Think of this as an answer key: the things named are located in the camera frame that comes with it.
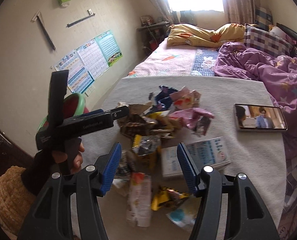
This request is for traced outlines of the yellow knit sleeve forearm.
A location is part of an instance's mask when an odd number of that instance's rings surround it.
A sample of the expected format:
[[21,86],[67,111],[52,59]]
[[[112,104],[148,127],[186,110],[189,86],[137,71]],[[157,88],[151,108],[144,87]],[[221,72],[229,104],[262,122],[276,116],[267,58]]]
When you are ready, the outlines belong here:
[[28,214],[36,200],[24,186],[21,175],[25,168],[12,166],[0,176],[0,228],[6,236],[16,239]]

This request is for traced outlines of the left hand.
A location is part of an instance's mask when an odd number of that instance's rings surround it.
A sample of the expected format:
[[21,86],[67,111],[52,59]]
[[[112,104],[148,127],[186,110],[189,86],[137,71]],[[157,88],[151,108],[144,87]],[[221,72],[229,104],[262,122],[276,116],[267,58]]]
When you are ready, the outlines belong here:
[[52,157],[62,175],[68,176],[81,170],[83,164],[82,153],[84,145],[81,138],[74,138],[64,143],[60,151],[53,151]]

